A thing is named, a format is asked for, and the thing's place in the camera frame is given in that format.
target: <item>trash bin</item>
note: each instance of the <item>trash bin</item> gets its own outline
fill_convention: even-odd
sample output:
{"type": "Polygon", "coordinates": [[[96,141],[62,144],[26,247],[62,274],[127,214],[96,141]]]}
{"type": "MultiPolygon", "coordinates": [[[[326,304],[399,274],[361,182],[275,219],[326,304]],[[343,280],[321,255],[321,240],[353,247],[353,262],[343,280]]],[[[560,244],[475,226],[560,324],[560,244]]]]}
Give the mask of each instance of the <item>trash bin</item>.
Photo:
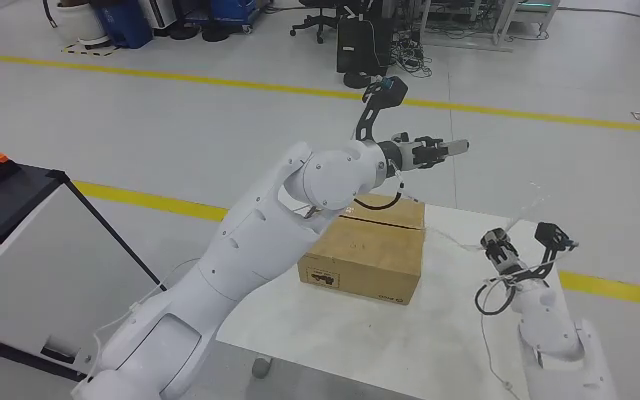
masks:
{"type": "Polygon", "coordinates": [[[91,5],[114,45],[138,49],[153,38],[138,0],[91,0],[91,5]]]}

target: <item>box label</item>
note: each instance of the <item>box label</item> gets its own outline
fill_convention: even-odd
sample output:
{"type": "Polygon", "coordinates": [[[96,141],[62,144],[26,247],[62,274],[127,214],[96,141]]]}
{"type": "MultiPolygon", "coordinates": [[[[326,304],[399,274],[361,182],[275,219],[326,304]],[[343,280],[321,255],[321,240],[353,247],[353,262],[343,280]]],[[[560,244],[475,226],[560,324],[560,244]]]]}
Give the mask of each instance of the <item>box label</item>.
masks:
{"type": "Polygon", "coordinates": [[[307,267],[307,282],[318,286],[328,286],[338,289],[340,288],[340,274],[307,267]]]}

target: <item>blue container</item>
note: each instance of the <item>blue container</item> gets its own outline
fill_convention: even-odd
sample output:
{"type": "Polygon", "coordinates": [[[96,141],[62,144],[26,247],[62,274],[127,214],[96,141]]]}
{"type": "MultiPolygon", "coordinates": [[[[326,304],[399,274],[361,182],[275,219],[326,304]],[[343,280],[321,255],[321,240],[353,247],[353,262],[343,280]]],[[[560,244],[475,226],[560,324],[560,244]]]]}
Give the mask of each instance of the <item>blue container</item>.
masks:
{"type": "Polygon", "coordinates": [[[139,49],[153,39],[138,0],[94,0],[91,5],[114,45],[139,49]]]}
{"type": "Polygon", "coordinates": [[[223,24],[249,24],[249,16],[256,9],[255,0],[210,0],[211,13],[223,24]]]}

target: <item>white bucket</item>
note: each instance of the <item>white bucket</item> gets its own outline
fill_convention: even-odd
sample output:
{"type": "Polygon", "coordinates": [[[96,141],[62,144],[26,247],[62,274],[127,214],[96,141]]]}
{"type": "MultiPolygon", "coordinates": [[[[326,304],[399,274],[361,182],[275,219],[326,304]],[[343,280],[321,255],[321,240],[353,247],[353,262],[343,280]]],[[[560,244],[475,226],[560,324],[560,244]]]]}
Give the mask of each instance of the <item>white bucket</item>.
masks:
{"type": "Polygon", "coordinates": [[[80,42],[101,42],[108,40],[102,25],[90,4],[75,7],[56,6],[59,14],[58,25],[80,42]]]}

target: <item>table leg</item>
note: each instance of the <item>table leg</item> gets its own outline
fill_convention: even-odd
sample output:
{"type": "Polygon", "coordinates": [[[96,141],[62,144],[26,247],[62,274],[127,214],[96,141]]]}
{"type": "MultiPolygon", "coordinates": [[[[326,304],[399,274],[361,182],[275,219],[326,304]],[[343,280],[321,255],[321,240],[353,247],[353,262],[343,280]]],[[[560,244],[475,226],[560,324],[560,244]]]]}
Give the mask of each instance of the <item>table leg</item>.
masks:
{"type": "Polygon", "coordinates": [[[549,24],[551,23],[551,18],[553,18],[553,14],[555,14],[558,6],[560,5],[560,0],[557,0],[551,6],[551,9],[547,12],[547,15],[544,17],[542,24],[540,25],[540,34],[545,33],[549,24]]]}
{"type": "Polygon", "coordinates": [[[480,11],[480,5],[482,4],[482,0],[475,0],[473,2],[473,8],[471,9],[471,15],[469,16],[469,21],[475,21],[478,17],[478,11],[480,11]]]}
{"type": "Polygon", "coordinates": [[[424,11],[422,12],[422,21],[420,21],[420,40],[424,36],[427,29],[427,18],[429,17],[429,9],[431,8],[431,0],[425,0],[424,11]]]}
{"type": "Polygon", "coordinates": [[[271,357],[260,354],[253,361],[253,367],[251,367],[251,375],[256,379],[264,379],[269,375],[271,369],[271,357]]]}
{"type": "Polygon", "coordinates": [[[502,46],[502,43],[504,43],[504,36],[509,30],[509,25],[511,25],[511,21],[513,20],[513,16],[516,13],[517,8],[518,0],[505,1],[504,6],[502,7],[502,11],[500,12],[500,17],[498,18],[498,23],[496,23],[496,27],[493,30],[494,45],[500,47],[502,46]]]}

